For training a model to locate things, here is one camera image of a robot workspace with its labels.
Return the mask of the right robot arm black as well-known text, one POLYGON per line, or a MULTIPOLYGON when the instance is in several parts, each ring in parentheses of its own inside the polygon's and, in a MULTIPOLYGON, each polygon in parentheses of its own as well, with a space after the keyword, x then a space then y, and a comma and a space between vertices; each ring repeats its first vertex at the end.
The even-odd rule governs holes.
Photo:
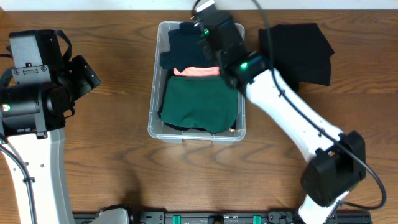
POLYGON ((210 6, 192 16, 227 84, 270 116, 307 162, 298 219, 326 223, 366 176, 363 137, 356 131, 345 134, 322 118, 286 84, 271 59, 248 51, 230 13, 210 6))

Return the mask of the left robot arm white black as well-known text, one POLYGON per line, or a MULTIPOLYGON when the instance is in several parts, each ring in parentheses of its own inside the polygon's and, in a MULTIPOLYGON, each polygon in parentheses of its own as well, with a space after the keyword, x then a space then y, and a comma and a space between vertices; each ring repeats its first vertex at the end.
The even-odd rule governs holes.
POLYGON ((14 66, 1 77, 1 153, 22 223, 127 223, 125 209, 94 217, 72 213, 65 177, 65 125, 76 100, 100 85, 86 60, 65 52, 61 30, 9 34, 14 66))

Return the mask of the black cloth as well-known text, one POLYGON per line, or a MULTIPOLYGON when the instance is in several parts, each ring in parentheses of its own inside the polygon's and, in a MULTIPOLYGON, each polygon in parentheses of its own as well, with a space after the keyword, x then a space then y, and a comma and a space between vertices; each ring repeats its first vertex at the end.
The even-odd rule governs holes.
POLYGON ((274 66, 293 90, 301 82, 329 86, 330 57, 335 53, 318 24, 278 24, 259 29, 261 52, 269 56, 272 43, 274 66))

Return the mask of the pink garment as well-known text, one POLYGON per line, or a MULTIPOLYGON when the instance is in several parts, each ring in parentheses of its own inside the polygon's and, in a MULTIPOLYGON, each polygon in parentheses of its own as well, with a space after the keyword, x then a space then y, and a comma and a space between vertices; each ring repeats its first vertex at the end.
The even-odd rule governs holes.
POLYGON ((173 69, 174 75, 185 76, 185 77, 209 77, 220 75, 219 67, 187 67, 183 71, 179 71, 177 68, 173 69))

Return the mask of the clear plastic storage bin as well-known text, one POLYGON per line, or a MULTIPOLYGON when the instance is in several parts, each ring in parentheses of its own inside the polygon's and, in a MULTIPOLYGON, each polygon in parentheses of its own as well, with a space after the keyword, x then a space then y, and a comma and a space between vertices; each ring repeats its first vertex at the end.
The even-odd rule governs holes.
POLYGON ((160 66, 160 54, 170 50, 169 35, 171 30, 180 28, 180 21, 163 21, 158 26, 157 43, 155 51, 154 74, 150 111, 148 120, 148 133, 152 138, 160 139, 166 143, 181 144, 183 141, 212 141, 213 144, 230 145, 244 139, 246 135, 246 102, 243 95, 238 95, 238 108, 236 117, 236 129, 223 133, 211 134, 206 131, 189 129, 177 131, 166 126, 159 118, 157 112, 163 100, 164 86, 167 70, 160 66))

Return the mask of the dark teal garment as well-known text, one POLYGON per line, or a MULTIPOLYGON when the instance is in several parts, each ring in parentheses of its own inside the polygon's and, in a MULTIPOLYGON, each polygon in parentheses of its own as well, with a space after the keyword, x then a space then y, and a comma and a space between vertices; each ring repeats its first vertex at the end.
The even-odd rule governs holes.
POLYGON ((160 54, 160 66, 163 69, 176 68, 179 72, 188 67, 215 67, 214 61, 208 60, 199 44, 203 40, 201 30, 192 22, 182 22, 178 29, 168 32, 170 50, 160 54))

